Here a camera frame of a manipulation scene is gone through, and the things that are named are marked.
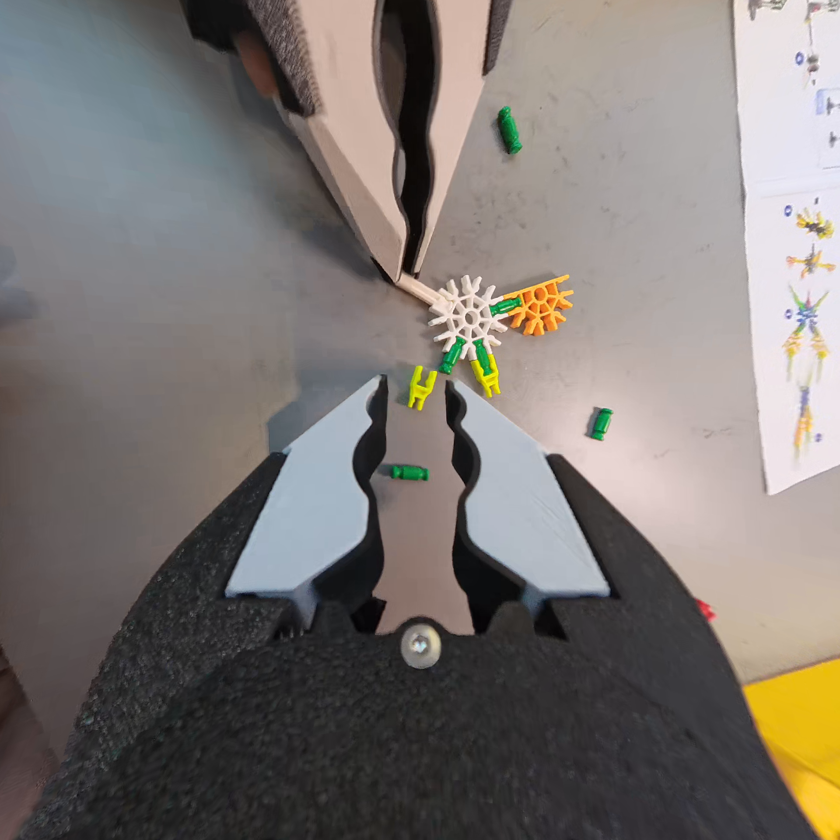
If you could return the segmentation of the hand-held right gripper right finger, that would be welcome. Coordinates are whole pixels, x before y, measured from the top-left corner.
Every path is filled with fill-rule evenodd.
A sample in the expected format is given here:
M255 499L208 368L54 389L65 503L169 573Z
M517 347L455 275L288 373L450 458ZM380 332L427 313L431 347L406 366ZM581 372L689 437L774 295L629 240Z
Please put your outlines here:
M461 381L446 384L453 464L465 484L465 547L523 601L607 597L610 585L572 512L547 451Z

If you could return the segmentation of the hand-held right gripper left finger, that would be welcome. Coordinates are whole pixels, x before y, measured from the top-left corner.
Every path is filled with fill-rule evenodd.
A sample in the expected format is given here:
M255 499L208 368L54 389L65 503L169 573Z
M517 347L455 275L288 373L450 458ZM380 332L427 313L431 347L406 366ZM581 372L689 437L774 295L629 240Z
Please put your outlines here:
M386 404L387 378L380 374L281 451L280 471L226 583L227 598L320 599L316 580L367 535L371 501L363 483L372 472L356 468L354 458L363 436L386 419Z

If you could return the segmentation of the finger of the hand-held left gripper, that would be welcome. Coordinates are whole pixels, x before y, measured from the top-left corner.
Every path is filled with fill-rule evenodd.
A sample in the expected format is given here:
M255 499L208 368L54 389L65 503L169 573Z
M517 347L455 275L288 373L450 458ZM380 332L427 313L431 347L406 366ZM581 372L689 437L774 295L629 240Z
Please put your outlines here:
M484 87L489 2L408 4L408 272L418 275Z
M397 136L382 78L383 2L291 2L314 111L291 124L384 277L406 284L407 221L396 197Z

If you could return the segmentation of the white plastic rod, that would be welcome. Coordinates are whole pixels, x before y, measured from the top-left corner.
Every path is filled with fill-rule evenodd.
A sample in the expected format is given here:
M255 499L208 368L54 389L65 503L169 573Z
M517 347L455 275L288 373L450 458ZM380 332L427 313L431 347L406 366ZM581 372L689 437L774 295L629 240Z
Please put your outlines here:
M426 286L422 281L407 272L401 273L394 284L397 288L420 300L428 308L438 307L447 302L438 291Z

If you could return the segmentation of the white snowflake connector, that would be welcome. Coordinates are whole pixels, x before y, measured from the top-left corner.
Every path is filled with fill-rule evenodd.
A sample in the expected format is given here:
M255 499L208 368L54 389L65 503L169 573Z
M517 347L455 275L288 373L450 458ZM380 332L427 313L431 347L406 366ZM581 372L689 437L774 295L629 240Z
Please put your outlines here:
M501 344L497 335L508 330L504 323L508 315L493 317L490 314L490 305L503 299L496 296L495 287L489 286L483 290L481 277L471 278L465 275L459 280L449 280L438 292L447 302L429 309L432 318L428 327L440 330L435 334L434 341L441 344L443 354L452 345L455 337L462 337L467 341L465 357L462 360L476 360L474 340L484 340L488 352L493 354L494 348Z

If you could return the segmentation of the orange half-circle connector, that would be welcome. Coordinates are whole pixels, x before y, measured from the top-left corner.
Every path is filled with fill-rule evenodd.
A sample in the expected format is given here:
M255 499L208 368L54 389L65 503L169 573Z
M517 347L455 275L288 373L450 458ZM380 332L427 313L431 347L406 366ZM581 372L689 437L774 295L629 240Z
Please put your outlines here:
M569 278L568 274L556 276L505 295L505 303L518 301L507 310L509 326L527 337L559 330L566 322L565 313L573 307L574 291L566 286Z

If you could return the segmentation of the person's left hand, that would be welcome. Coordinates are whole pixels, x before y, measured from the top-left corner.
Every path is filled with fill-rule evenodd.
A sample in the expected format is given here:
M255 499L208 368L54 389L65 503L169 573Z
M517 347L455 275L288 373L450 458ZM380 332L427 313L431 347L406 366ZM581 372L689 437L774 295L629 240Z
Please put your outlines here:
M248 78L262 98L273 99L278 85L271 57L260 36L243 31L233 36L234 45Z

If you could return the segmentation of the printed instruction sheet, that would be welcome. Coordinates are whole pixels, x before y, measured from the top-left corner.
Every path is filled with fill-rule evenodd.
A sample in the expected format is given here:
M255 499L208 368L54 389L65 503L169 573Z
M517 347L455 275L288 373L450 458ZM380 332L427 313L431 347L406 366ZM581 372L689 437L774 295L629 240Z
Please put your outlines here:
M767 493L839 462L839 2L732 4Z

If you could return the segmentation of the yellow box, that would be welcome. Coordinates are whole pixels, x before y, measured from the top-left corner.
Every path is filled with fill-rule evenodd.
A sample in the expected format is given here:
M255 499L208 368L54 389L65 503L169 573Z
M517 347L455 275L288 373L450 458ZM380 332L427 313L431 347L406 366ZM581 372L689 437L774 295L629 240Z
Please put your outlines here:
M798 806L839 838L838 658L743 688L755 725Z

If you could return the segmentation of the person's beige knit top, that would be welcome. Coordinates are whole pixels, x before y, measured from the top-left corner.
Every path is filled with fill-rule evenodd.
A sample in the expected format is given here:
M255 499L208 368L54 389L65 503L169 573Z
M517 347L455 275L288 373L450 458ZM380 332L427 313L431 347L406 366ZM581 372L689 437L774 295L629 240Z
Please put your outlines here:
M15 838L59 763L5 653L1 653L1 838Z

